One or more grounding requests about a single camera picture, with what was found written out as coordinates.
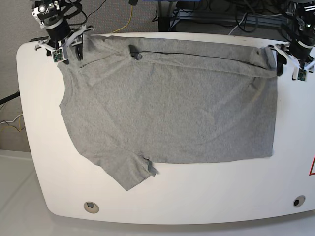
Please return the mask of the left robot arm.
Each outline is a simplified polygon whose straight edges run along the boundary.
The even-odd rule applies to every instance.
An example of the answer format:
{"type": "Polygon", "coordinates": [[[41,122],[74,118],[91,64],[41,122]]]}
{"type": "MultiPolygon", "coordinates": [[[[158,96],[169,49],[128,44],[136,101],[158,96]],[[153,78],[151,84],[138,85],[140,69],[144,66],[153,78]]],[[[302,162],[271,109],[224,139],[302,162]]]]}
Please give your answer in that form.
{"type": "Polygon", "coordinates": [[[270,45],[276,51],[277,76],[284,72],[287,63],[293,67],[293,80],[305,81],[309,73],[315,70],[315,58],[311,51],[315,47],[315,2],[313,0],[293,0],[291,13],[281,7],[284,1],[272,1],[274,7],[292,23],[281,24],[280,33],[289,37],[286,44],[270,45]]]}

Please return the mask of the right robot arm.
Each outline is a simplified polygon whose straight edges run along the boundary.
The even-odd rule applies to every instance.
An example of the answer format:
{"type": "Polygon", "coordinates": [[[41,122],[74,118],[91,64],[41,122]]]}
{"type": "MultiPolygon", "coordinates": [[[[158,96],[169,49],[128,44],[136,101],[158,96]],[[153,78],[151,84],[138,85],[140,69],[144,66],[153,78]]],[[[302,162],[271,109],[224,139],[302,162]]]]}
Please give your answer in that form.
{"type": "Polygon", "coordinates": [[[32,16],[48,33],[35,45],[35,50],[43,48],[54,63],[68,64],[68,47],[74,47],[76,57],[83,60],[84,33],[94,28],[87,26],[87,15],[79,0],[35,0],[32,16]]]}

